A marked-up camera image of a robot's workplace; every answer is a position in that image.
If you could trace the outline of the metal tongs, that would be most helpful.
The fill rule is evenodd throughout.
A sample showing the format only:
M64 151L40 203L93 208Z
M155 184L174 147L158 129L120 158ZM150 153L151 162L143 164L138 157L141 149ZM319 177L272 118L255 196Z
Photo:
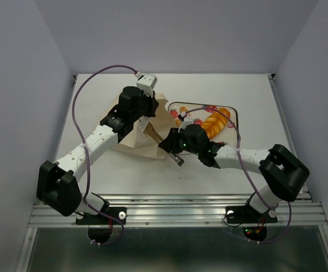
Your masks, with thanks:
M156 141L157 144L160 144L163 141L163 138L156 132L155 128L150 122L144 129L144 133L150 136L154 141ZM170 152L168 152L167 154L174 162L176 162L178 166L181 167L184 164L184 160L179 155Z

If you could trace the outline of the beige paper bag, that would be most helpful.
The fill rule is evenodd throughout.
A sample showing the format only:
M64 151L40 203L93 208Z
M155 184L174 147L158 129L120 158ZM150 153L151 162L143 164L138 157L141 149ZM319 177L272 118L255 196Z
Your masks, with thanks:
M162 138L166 138L170 129L176 127L176 122L166 109L168 103L166 96L157 93L156 100L159 102L159 106L155 112L156 116L150 119L150 123ZM129 135L116 144L112 150L151 159L164 159L167 155L164 150L158 147L158 143L152 137L140 132L138 121L134 123L133 130Z

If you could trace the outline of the fake croissant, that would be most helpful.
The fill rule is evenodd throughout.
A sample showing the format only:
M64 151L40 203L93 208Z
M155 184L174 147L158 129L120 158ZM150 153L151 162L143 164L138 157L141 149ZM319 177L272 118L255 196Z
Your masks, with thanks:
M180 119L179 119L179 116L183 113L183 112L187 112L188 109L186 107L180 107L179 108L179 112L178 112L178 116L176 117L175 119L175 122L176 122L176 126L179 127L180 126Z

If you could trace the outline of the fake bread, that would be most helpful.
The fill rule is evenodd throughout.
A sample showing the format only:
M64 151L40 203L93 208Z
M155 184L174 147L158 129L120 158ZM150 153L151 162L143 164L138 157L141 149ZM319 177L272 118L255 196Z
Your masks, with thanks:
M231 113L226 108L219 108L205 119L201 127L205 130L209 139L215 138L227 125Z

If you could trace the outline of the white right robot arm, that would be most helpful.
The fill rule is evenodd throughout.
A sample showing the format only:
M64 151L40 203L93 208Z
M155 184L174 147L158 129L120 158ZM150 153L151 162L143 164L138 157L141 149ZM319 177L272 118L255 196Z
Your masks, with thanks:
M310 175L308 168L286 147L275 144L268 150L249 150L211 141L199 125L172 128L159 144L168 153L187 151L207 167L241 169L262 175L266 186L255 188L243 206L227 207L229 223L254 223L280 201L293 202Z

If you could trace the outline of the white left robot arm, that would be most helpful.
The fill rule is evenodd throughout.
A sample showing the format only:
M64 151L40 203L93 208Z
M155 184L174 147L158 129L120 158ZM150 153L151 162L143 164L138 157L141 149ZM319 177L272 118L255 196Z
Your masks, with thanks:
M155 92L147 95L138 87L124 87L118 103L83 143L56 162L45 161L40 166L37 198L63 216L78 211L84 198L78 186L82 176L133 130L135 122L143 117L155 117L158 106Z

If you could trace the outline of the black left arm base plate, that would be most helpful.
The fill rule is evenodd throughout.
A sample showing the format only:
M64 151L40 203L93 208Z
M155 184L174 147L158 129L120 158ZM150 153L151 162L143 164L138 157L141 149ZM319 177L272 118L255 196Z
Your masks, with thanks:
M83 213L83 216L76 216L75 224L78 226L114 226L119 225L119 222L123 225L126 224L127 208L124 206L114 206L108 208L108 215L115 218L115 220L108 219L102 215L91 215Z

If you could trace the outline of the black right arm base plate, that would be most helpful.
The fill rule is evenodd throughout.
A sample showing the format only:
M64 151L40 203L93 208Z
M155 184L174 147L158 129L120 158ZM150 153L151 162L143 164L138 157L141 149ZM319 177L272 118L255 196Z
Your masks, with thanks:
M259 213L250 206L227 206L225 208L224 222L227 224L258 224L277 223L275 215L272 217L269 211Z

